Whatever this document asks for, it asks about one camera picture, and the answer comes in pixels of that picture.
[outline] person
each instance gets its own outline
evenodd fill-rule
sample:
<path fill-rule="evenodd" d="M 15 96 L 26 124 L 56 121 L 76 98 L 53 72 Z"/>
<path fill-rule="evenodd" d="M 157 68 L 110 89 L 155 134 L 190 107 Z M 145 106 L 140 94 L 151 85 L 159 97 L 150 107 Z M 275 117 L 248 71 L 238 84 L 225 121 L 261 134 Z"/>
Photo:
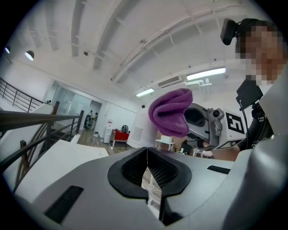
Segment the person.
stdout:
<path fill-rule="evenodd" d="M 96 126 L 96 122 L 97 122 L 97 118 L 98 118 L 98 113 L 95 113 L 95 117 L 94 117 L 94 120 L 93 120 L 93 124 L 92 124 L 92 130 L 95 129 L 95 126 Z"/>
<path fill-rule="evenodd" d="M 267 21 L 256 21 L 242 32 L 237 38 L 236 52 L 240 54 L 240 58 L 250 60 L 256 74 L 270 83 L 274 83 L 278 76 L 285 75 L 288 69 L 287 44 L 277 27 Z M 273 130 L 266 117 L 262 122 L 254 118 L 248 129 L 248 144 L 245 138 L 230 149 L 213 150 L 213 157 L 235 161 L 246 146 L 251 149 L 272 135 Z"/>

